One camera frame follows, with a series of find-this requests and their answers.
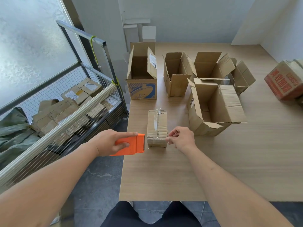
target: person's right hand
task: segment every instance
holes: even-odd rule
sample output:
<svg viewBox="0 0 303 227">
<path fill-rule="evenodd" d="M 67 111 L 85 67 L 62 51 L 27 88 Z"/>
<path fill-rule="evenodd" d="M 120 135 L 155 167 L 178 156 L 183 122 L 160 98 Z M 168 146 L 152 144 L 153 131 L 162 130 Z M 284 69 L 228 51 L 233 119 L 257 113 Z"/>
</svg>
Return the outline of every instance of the person's right hand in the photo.
<svg viewBox="0 0 303 227">
<path fill-rule="evenodd" d="M 188 127 L 177 126 L 169 133 L 166 141 L 169 145 L 174 143 L 185 155 L 196 147 L 194 133 Z"/>
</svg>

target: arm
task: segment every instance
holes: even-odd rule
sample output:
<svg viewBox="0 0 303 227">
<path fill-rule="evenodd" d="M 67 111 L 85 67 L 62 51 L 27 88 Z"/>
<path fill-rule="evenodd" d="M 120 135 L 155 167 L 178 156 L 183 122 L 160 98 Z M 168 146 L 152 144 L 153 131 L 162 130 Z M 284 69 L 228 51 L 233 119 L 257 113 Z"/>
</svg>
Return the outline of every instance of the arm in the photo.
<svg viewBox="0 0 303 227">
<path fill-rule="evenodd" d="M 270 202 L 222 169 L 195 145 L 187 127 L 176 127 L 167 137 L 189 159 L 203 192 L 222 227 L 292 226 Z"/>
<path fill-rule="evenodd" d="M 2 226 L 49 226 L 74 186 L 97 156 L 107 156 L 127 147 L 115 146 L 120 138 L 134 132 L 111 129 L 98 133 L 75 151 L 38 170 L 0 195 Z"/>
</svg>

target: white wall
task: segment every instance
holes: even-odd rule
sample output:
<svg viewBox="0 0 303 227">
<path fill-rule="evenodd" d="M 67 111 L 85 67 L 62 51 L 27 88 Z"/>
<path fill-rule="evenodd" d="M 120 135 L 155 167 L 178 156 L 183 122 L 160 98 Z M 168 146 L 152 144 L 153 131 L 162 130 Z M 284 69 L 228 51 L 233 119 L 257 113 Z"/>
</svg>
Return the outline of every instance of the white wall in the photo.
<svg viewBox="0 0 303 227">
<path fill-rule="evenodd" d="M 118 0 L 126 19 L 150 18 L 156 40 L 231 43 L 254 0 Z"/>
<path fill-rule="evenodd" d="M 255 0 L 232 45 L 261 44 L 290 0 Z"/>
<path fill-rule="evenodd" d="M 115 74 L 124 90 L 123 79 L 126 78 L 127 64 L 123 54 L 127 50 L 118 0 L 72 1 L 85 31 L 106 41 Z M 103 73 L 111 77 L 101 48 L 97 44 L 94 44 L 94 51 Z"/>
<path fill-rule="evenodd" d="M 277 62 L 303 59 L 303 0 L 291 0 L 261 45 Z"/>
</svg>

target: floor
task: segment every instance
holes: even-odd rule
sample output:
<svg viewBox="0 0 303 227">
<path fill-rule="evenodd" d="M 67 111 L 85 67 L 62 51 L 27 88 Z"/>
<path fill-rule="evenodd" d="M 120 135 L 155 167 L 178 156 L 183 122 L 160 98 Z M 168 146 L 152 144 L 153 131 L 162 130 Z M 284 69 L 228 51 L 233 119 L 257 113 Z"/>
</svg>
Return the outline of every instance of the floor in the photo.
<svg viewBox="0 0 303 227">
<path fill-rule="evenodd" d="M 127 120 L 115 127 L 126 131 Z M 74 196 L 75 227 L 99 227 L 119 198 L 123 156 L 96 158 L 80 178 L 72 195 Z M 208 202 L 183 202 L 200 220 L 203 227 L 220 226 Z M 302 202 L 272 203 L 295 227 L 303 226 Z M 135 201 L 134 209 L 148 224 L 161 218 L 168 207 L 168 201 Z"/>
</svg>

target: person's left hand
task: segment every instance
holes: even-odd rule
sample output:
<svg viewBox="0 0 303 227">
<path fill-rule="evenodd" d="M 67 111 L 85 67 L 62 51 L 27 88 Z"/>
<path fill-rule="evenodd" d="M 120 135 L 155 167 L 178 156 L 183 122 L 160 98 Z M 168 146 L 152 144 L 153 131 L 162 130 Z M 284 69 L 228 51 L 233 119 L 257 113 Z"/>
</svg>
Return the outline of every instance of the person's left hand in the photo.
<svg viewBox="0 0 303 227">
<path fill-rule="evenodd" d="M 137 136 L 137 132 L 117 132 L 112 129 L 101 131 L 90 139 L 86 145 L 96 149 L 98 156 L 108 156 L 117 153 L 119 150 L 128 147 L 129 143 L 115 145 L 118 139 Z"/>
</svg>

